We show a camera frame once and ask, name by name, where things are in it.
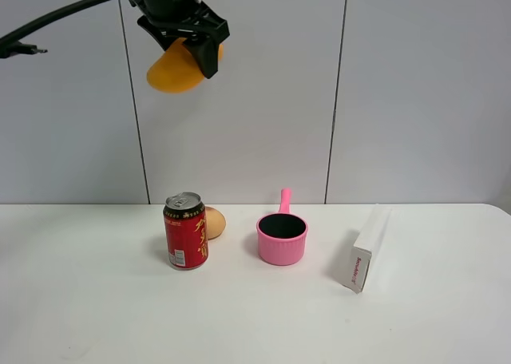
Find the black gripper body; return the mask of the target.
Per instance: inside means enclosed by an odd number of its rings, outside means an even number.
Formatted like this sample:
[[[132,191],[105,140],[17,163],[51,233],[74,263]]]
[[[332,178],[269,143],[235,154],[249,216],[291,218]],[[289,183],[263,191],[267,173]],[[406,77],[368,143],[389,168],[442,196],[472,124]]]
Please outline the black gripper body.
[[[202,0],[129,0],[142,16],[137,24],[145,30],[207,30],[201,15]]]

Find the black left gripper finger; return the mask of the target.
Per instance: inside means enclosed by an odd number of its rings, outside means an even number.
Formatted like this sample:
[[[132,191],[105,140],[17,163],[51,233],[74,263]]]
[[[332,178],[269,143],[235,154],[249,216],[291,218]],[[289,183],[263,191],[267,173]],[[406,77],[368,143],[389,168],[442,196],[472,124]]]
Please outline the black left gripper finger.
[[[202,2],[193,13],[178,22],[175,29],[186,38],[185,48],[204,77],[212,78],[219,68],[220,45],[230,35],[227,20]]]

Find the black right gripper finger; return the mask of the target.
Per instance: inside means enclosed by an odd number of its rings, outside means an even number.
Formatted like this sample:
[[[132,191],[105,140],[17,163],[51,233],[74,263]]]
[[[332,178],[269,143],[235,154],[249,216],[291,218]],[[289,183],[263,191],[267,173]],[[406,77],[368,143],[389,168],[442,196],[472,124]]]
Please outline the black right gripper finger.
[[[137,19],[137,24],[156,41],[163,51],[166,51],[176,40],[174,37],[167,37],[163,30],[154,26],[144,15]]]

